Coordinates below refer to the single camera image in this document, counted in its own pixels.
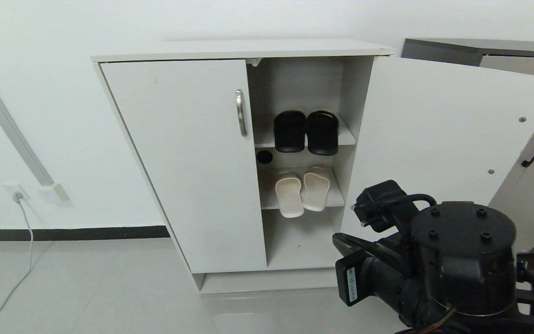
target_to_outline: cabinet top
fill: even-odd
[[[420,44],[443,47],[477,55],[534,57],[534,42],[525,40],[415,38],[405,44]]]
[[[247,39],[164,41],[106,49],[95,63],[177,59],[235,59],[392,55],[392,47],[356,39]]]

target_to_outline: sticker label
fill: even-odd
[[[347,286],[350,294],[350,302],[358,299],[358,288],[356,286],[356,269],[349,268],[347,270]]]

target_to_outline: floor tile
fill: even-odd
[[[27,269],[28,243],[0,243],[0,303]],[[390,334],[378,298],[337,289],[200,295],[170,239],[34,243],[36,265],[0,313],[18,334]]]
[[[123,245],[124,241],[37,243],[38,262],[0,313],[0,333],[69,333]],[[0,268],[10,266],[0,271],[0,303],[27,269],[27,249],[12,247],[13,254],[0,252]]]

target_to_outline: silver door handle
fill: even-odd
[[[238,111],[238,124],[240,125],[240,134],[246,137],[246,124],[244,123],[244,99],[242,90],[236,89],[236,110]]]

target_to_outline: electrical socket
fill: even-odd
[[[19,192],[23,195],[24,199],[29,199],[28,194],[24,192],[24,189],[19,183],[5,183],[4,189],[9,194],[9,198],[13,198],[13,193]]]
[[[36,188],[36,191],[40,194],[43,201],[46,201],[47,203],[59,204],[70,199],[61,184],[58,184],[57,182],[50,186]]]

